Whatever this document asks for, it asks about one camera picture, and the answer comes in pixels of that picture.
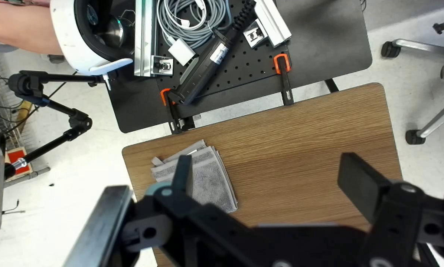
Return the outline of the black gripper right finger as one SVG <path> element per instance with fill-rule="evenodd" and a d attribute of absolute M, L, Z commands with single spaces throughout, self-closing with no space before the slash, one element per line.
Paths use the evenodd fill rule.
<path fill-rule="evenodd" d="M 368 222 L 374 220 L 381 195 L 390 186 L 390 180 L 356 152 L 341 154 L 337 183 Z"/>

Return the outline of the person's forearm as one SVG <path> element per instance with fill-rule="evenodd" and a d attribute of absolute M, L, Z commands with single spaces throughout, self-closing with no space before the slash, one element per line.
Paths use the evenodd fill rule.
<path fill-rule="evenodd" d="M 0 44 L 60 54 L 50 16 L 50 0 L 0 0 Z"/>

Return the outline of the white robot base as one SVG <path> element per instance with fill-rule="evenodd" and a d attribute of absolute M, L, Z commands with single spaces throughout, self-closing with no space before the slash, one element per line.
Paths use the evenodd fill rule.
<path fill-rule="evenodd" d="M 112 0 L 50 0 L 50 19 L 66 62 L 83 75 L 99 75 L 132 63 L 123 47 L 102 33 L 112 19 Z"/>

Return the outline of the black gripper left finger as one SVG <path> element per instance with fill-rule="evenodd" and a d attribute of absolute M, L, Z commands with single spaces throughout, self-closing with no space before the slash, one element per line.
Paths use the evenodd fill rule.
<path fill-rule="evenodd" d="M 192 176 L 192 160 L 190 155 L 179 155 L 172 177 L 172 189 L 187 194 L 188 180 Z"/>

